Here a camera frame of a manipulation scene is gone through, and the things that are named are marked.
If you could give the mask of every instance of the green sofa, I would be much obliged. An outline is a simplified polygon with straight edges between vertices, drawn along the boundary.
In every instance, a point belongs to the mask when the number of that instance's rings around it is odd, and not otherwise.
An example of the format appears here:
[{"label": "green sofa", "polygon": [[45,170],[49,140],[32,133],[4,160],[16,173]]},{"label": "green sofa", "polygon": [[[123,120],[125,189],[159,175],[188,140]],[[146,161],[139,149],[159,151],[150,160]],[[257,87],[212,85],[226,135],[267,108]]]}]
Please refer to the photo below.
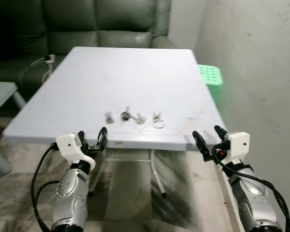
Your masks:
[{"label": "green sofa", "polygon": [[167,38],[171,0],[0,0],[0,81],[29,99],[56,55],[75,46],[176,48]]}]

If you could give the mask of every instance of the white wall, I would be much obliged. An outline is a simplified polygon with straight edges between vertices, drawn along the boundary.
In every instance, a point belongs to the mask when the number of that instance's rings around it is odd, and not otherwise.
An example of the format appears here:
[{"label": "white wall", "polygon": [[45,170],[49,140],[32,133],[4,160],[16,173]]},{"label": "white wall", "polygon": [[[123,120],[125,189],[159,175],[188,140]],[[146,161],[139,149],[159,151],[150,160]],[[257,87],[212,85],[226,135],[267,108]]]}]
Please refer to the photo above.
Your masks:
[{"label": "white wall", "polygon": [[172,0],[169,38],[178,47],[195,50],[206,0]]},{"label": "white wall", "polygon": [[221,68],[222,117],[250,133],[246,162],[290,209],[290,0],[207,1],[197,60]]}]

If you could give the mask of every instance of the white side table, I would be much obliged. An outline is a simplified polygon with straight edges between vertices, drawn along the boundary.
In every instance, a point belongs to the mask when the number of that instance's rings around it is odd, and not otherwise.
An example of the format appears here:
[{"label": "white side table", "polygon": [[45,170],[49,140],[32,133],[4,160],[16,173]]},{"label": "white side table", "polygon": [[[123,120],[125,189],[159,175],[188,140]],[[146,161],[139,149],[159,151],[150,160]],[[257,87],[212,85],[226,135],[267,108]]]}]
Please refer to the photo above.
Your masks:
[{"label": "white side table", "polygon": [[[22,109],[26,102],[17,91],[17,86],[11,82],[0,82],[0,107],[10,98],[13,97],[19,109]],[[0,156],[0,174],[4,175],[11,170],[10,165]]]}]

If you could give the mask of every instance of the black cable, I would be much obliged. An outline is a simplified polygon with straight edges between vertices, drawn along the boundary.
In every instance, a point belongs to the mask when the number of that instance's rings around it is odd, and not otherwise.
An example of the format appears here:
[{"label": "black cable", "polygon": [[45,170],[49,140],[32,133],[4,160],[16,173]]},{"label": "black cable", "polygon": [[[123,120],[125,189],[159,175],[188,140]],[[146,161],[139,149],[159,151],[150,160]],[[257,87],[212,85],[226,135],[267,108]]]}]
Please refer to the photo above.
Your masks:
[{"label": "black cable", "polygon": [[266,181],[266,180],[262,180],[262,179],[259,179],[255,176],[251,176],[251,175],[247,175],[247,174],[244,174],[244,173],[239,173],[231,168],[229,168],[228,166],[226,166],[225,164],[223,164],[219,159],[218,157],[216,156],[216,149],[220,149],[219,148],[219,145],[215,145],[213,146],[212,148],[212,154],[213,156],[215,157],[216,159],[216,162],[218,164],[220,164],[223,168],[229,170],[230,172],[232,172],[233,174],[235,175],[238,175],[238,176],[241,176],[241,177],[245,177],[245,178],[248,178],[248,179],[252,179],[254,181],[257,181],[261,184],[264,184],[265,186],[267,186],[270,190],[273,191],[273,194],[274,194],[274,197],[281,209],[281,211],[283,212],[285,218],[286,218],[286,232],[290,232],[290,216],[289,216],[289,210],[288,210],[288,206],[284,200],[284,198],[281,196],[281,194],[276,190],[276,188],[274,187],[274,185],[269,182],[269,181]]},{"label": "black cable", "polygon": [[53,180],[53,181],[49,181],[45,184],[43,184],[39,190],[37,191],[37,194],[35,195],[35,201],[34,201],[34,206],[36,209],[37,209],[37,206],[38,206],[38,200],[39,200],[39,196],[41,194],[41,192],[43,191],[43,189],[48,186],[48,185],[51,185],[51,184],[58,184],[60,182],[60,180]]},{"label": "black cable", "polygon": [[35,183],[35,180],[37,178],[37,175],[38,175],[38,172],[39,172],[39,169],[42,165],[42,162],[43,160],[45,159],[46,155],[49,153],[49,151],[51,151],[52,149],[54,149],[53,146],[50,146],[43,154],[39,164],[38,164],[38,167],[37,169],[35,170],[35,173],[33,175],[33,178],[32,178],[32,181],[31,181],[31,186],[30,186],[30,194],[31,194],[31,201],[32,201],[32,206],[33,206],[33,212],[34,212],[34,215],[35,217],[37,218],[37,221],[40,225],[40,228],[43,232],[50,232],[49,228],[45,225],[45,223],[42,221],[42,219],[40,218],[40,215],[39,215],[39,212],[37,210],[37,208],[35,207],[35,196],[34,196],[34,183]]}]

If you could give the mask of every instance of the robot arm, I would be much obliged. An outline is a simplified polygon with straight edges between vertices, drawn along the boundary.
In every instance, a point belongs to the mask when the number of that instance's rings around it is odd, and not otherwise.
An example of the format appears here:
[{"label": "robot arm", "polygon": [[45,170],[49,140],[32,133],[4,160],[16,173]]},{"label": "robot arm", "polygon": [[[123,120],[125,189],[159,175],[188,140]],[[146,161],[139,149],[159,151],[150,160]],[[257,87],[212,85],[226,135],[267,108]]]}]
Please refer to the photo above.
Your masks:
[{"label": "robot arm", "polygon": [[89,171],[95,167],[98,151],[106,146],[107,130],[103,127],[98,142],[89,147],[84,133],[72,133],[59,136],[56,143],[61,155],[71,165],[62,177],[56,192],[53,207],[54,232],[82,232],[87,218]]},{"label": "robot arm", "polygon": [[238,176],[236,172],[257,177],[250,165],[243,160],[249,151],[249,134],[245,132],[227,133],[219,126],[215,130],[222,143],[213,147],[211,155],[203,137],[196,131],[193,137],[204,161],[213,160],[222,164],[223,172],[228,176],[234,197],[238,203],[241,222],[246,232],[281,232],[277,223],[276,214],[268,201],[268,188],[255,180]]}]

